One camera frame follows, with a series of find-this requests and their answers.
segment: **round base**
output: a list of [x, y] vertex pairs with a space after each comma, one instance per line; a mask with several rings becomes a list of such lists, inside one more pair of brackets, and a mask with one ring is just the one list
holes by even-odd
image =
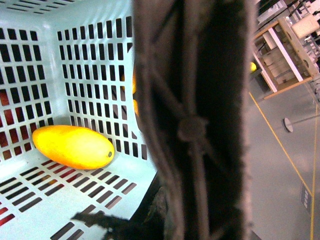
[[291, 122], [288, 118], [283, 119], [283, 124], [285, 126], [285, 129], [289, 132], [292, 133], [294, 131], [294, 127], [291, 125]]

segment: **yellow floor line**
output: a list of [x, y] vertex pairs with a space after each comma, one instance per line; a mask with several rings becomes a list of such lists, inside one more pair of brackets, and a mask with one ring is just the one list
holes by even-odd
[[[318, 106], [315, 107], [315, 115], [318, 115]], [[314, 127], [314, 155], [313, 155], [313, 175], [312, 175], [312, 203], [311, 203], [311, 226], [310, 226], [310, 240], [314, 240], [314, 226], [315, 226], [315, 196], [316, 196], [316, 161], [317, 161], [317, 127], [318, 118], [315, 119]]]
[[251, 92], [249, 92], [250, 97], [252, 98], [254, 104], [256, 105], [256, 107], [259, 109], [262, 117], [264, 118], [266, 124], [269, 126], [271, 132], [273, 133], [275, 139], [277, 140], [277, 142], [279, 143], [280, 147], [282, 148], [284, 154], [286, 155], [286, 157], [289, 159], [291, 165], [293, 166], [294, 170], [296, 171], [296, 173], [298, 174], [299, 178], [301, 179], [302, 183], [305, 185], [306, 190], [309, 192], [309, 194], [311, 195], [311, 197], [313, 198], [314, 195], [311, 192], [310, 188], [308, 187], [308, 185], [306, 184], [305, 180], [303, 179], [303, 177], [301, 176], [300, 172], [298, 171], [296, 165], [294, 164], [294, 162], [292, 161], [291, 157], [289, 156], [287, 150], [284, 148], [283, 144], [281, 143], [280, 139], [278, 138], [277, 134], [275, 133], [274, 129], [272, 128], [272, 126], [270, 125], [266, 115], [264, 114], [264, 112], [261, 110], [260, 106], [258, 105], [257, 101], [255, 100], [254, 96], [251, 94]]

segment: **metal pole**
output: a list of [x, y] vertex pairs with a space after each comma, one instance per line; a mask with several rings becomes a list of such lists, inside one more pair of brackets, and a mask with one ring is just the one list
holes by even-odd
[[320, 117], [320, 114], [319, 115], [315, 115], [315, 116], [311, 116], [311, 117], [308, 117], [308, 118], [305, 118], [305, 119], [302, 119], [302, 120], [299, 120], [299, 121], [295, 121], [295, 122], [290, 122], [290, 120], [288, 118], [284, 118], [283, 119], [283, 123], [284, 123], [284, 127], [286, 128], [286, 130], [290, 133], [292, 133], [294, 131], [294, 128], [293, 128], [293, 125], [294, 124], [299, 124], [299, 123], [302, 123], [304, 121], [307, 121], [307, 120], [310, 120], [310, 119], [315, 119], [315, 118], [318, 118]]

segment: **concrete floor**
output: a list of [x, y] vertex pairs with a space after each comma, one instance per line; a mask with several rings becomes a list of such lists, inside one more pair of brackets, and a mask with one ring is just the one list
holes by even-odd
[[[305, 85], [267, 100], [262, 78], [248, 90], [253, 231], [262, 240], [320, 240], [320, 118], [294, 125], [292, 133], [282, 122], [314, 116], [317, 104]], [[315, 196], [314, 208], [301, 202], [302, 184], [310, 200]]]

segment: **black object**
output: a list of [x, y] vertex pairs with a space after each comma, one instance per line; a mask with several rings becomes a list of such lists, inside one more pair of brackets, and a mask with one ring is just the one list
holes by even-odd
[[258, 15], [260, 16], [266, 12], [269, 8], [275, 5], [279, 0], [260, 0], [258, 3]]
[[77, 214], [115, 240], [248, 240], [251, 0], [135, 0], [138, 125], [162, 187], [146, 219]]

